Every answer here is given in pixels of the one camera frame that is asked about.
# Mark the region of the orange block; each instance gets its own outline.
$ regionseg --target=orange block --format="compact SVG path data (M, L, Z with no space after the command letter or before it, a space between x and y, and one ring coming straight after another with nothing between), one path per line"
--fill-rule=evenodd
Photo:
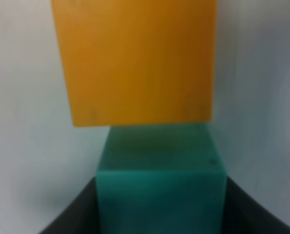
M75 126L208 121L216 0L53 0Z

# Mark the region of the green cube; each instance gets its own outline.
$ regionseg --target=green cube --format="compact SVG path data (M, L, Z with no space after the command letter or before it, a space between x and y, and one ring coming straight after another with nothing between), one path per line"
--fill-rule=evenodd
M112 127L96 175L102 234L219 234L227 174L207 126Z

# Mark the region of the cube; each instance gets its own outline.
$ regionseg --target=cube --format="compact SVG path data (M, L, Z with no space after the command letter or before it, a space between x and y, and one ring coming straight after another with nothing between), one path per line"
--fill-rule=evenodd
M75 126L211 119L216 0L52 0Z
M96 175L102 234L219 234L227 175L205 124L112 127Z

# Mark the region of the wooden block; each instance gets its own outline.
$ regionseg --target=wooden block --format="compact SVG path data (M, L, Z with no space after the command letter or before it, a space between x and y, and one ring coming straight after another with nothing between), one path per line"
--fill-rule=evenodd
M112 127L96 174L101 234L220 234L226 182L204 124Z
M216 0L53 0L75 126L208 121Z

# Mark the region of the block front face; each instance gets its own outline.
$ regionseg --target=block front face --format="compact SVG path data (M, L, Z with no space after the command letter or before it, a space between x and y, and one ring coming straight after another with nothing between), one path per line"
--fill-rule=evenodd
M101 234L220 234L224 172L97 173Z
M211 118L215 0L53 0L75 126Z

